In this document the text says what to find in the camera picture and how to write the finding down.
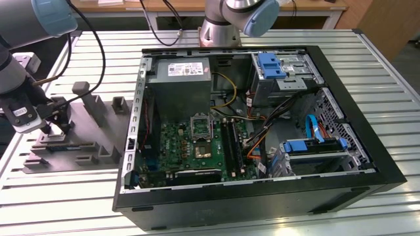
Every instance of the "aluminum table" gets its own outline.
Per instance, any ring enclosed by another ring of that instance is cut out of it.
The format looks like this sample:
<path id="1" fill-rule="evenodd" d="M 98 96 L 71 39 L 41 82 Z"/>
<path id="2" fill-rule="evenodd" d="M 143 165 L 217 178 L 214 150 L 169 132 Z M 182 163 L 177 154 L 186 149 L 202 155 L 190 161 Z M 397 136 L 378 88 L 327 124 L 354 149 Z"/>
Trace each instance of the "aluminum table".
<path id="1" fill-rule="evenodd" d="M 166 43 L 174 31 L 159 31 Z M 157 48 L 147 31 L 99 32 L 106 52 L 106 75 L 95 90 L 102 100 L 131 98 L 141 49 Z M 46 85 L 47 95 L 66 98 L 71 84 L 94 85 L 101 55 L 90 32 L 73 38 L 69 68 Z M 246 46 L 318 45 L 407 182 L 374 194 L 346 209 L 210 227 L 150 232 L 158 235 L 418 235 L 420 233 L 420 97 L 362 34 L 350 30 L 271 30 L 261 38 L 242 36 Z M 195 47 L 197 32 L 185 31 L 175 47 Z M 63 48 L 49 74 L 62 66 Z M 15 134 L 0 161 L 0 236 L 127 236 L 143 232 L 111 212 L 117 170 L 26 175 L 21 172 L 38 131 Z"/>

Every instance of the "ram slot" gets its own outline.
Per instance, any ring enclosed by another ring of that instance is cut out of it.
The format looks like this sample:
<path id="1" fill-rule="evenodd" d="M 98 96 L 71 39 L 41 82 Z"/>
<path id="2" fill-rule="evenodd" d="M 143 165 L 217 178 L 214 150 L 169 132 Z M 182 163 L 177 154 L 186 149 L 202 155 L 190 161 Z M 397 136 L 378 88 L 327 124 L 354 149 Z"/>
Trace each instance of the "ram slot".
<path id="1" fill-rule="evenodd" d="M 223 119 L 221 122 L 219 131 L 221 131 L 225 168 L 226 168 L 227 175 L 230 177 L 234 177 L 235 176 L 234 152 L 233 152 L 233 144 L 230 143 L 229 122 L 226 121 L 226 119 Z"/>
<path id="2" fill-rule="evenodd" d="M 229 137 L 230 137 L 230 145 L 233 150 L 233 159 L 234 159 L 234 169 L 235 169 L 235 175 L 245 173 L 243 170 L 243 161 L 242 161 L 242 152 L 241 152 L 241 144 L 238 142 L 238 135 L 235 131 L 235 124 L 234 120 L 231 119 L 227 124 L 227 131 L 229 131 Z"/>

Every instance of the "green circuit board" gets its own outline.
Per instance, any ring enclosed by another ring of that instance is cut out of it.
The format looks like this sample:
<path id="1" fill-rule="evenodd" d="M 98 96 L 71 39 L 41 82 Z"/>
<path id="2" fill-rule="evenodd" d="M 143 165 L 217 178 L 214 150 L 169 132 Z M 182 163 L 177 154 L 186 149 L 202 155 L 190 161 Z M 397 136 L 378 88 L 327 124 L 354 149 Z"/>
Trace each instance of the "green circuit board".
<path id="1" fill-rule="evenodd" d="M 205 133 L 211 130 L 211 139 L 203 142 L 191 141 L 190 123 L 163 123 L 161 126 L 161 146 L 158 157 L 158 171 L 173 172 L 182 170 L 218 169 L 222 171 L 222 181 L 246 180 L 254 177 L 254 166 L 243 167 L 245 173 L 230 177 L 225 170 L 222 137 L 219 121 L 194 122 L 194 133 Z M 235 130 L 239 140 L 247 138 L 243 121 L 235 122 Z"/>

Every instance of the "power supply label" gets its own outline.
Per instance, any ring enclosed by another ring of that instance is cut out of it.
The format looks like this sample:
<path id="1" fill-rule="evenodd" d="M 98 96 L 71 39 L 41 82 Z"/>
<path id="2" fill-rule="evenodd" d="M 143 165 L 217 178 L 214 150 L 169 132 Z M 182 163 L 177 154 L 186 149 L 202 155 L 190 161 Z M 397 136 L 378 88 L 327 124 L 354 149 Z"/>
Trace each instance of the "power supply label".
<path id="1" fill-rule="evenodd" d="M 167 65 L 167 76 L 203 75 L 202 62 L 171 63 Z"/>

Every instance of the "gray robot arm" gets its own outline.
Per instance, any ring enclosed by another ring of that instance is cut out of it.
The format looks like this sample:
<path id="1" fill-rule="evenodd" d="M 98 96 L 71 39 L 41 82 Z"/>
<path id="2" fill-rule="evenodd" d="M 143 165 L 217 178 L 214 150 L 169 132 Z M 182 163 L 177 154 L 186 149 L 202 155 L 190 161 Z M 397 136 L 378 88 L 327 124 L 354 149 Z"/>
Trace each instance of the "gray robot arm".
<path id="1" fill-rule="evenodd" d="M 238 30 L 249 37 L 259 37 L 275 21 L 278 7 L 275 0 L 207 0 L 201 46 L 239 46 Z"/>
<path id="2" fill-rule="evenodd" d="M 0 107 L 19 133 L 45 126 L 34 107 L 50 100 L 7 50 L 75 28 L 65 0 L 0 0 Z"/>

